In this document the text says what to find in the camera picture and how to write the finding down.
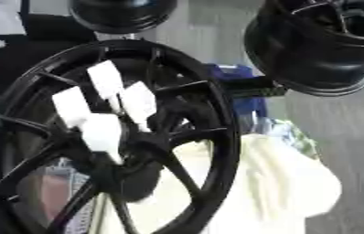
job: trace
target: black wheel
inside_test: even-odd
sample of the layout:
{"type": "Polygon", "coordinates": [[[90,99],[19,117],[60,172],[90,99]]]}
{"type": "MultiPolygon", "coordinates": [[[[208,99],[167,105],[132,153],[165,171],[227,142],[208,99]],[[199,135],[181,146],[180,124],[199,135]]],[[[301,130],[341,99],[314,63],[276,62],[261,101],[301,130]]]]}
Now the black wheel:
{"type": "Polygon", "coordinates": [[[266,0],[244,43],[286,88],[317,96],[364,88],[364,0],[266,0]]]}
{"type": "Polygon", "coordinates": [[[72,217],[100,193],[111,198],[125,232],[138,233],[127,204],[154,189],[157,171],[162,168],[185,186],[191,202],[154,233],[199,233],[230,190],[239,161],[238,132],[224,90],[201,63],[181,52],[134,40],[66,50],[28,71],[0,101],[0,233],[62,233],[72,217]],[[111,112],[86,72],[106,59],[122,72],[125,86],[143,81],[157,98],[158,112],[149,119],[151,133],[138,132],[126,116],[121,117],[123,165],[105,154],[90,152],[79,132],[62,124],[51,101],[53,94],[80,86],[94,112],[111,112]],[[172,151],[201,140],[213,142],[211,167],[203,186],[195,183],[172,151]],[[89,180],[47,224],[41,221],[44,208],[38,202],[37,178],[44,172],[38,169],[61,157],[89,180]],[[146,170],[153,175],[151,186],[136,194],[128,191],[127,186],[144,187],[146,170]],[[34,179],[27,180],[33,173],[34,179]]]}

